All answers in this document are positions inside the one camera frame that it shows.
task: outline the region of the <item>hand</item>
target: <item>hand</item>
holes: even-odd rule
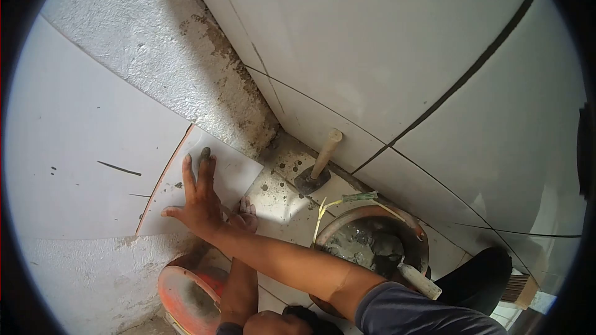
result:
[[[192,158],[186,154],[183,159],[183,183],[186,204],[184,208],[170,206],[161,212],[161,216],[174,217],[184,223],[197,236],[214,233],[224,223],[219,211],[219,198],[213,191],[213,173],[216,158],[209,156],[209,148],[203,149],[198,167],[198,179],[195,182],[192,173]]]
[[[234,206],[232,213],[228,215],[228,221],[234,227],[246,230],[250,233],[257,232],[257,210],[255,205],[250,204],[250,197],[245,196]]]

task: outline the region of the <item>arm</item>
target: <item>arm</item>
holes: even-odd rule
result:
[[[257,313],[258,307],[257,271],[234,257],[223,287],[221,322],[232,322],[243,327],[249,317]]]
[[[264,275],[328,301],[354,322],[364,295],[385,279],[327,253],[251,234],[224,223],[219,200],[213,192],[215,162],[204,151],[195,182],[192,160],[187,155],[183,161],[186,205],[183,209],[166,208],[161,214],[177,218],[206,242]]]
[[[235,228],[250,233],[257,231],[256,209],[250,205],[249,197],[242,197],[234,212],[239,217],[230,215],[229,221]],[[234,257],[221,297],[221,323],[232,322],[244,327],[249,317],[257,313],[258,308],[257,271]]]

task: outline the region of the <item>cement-covered wall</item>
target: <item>cement-covered wall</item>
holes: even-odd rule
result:
[[[47,0],[41,15],[116,75],[245,155],[257,158],[275,135],[275,116],[201,0]],[[160,305],[159,271],[201,241],[170,234],[20,242],[64,329],[93,335],[149,318]]]

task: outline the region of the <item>forearm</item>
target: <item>forearm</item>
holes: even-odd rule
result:
[[[220,302],[221,322],[244,326],[259,308],[257,271],[236,258],[232,259],[228,280]]]
[[[327,253],[228,225],[200,236],[264,275],[328,301],[352,321],[364,295],[385,281],[361,266]]]

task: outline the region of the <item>wet mortar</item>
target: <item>wet mortar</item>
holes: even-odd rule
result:
[[[322,250],[391,279],[404,247],[397,235],[380,229],[383,230],[377,220],[348,222],[325,242]]]

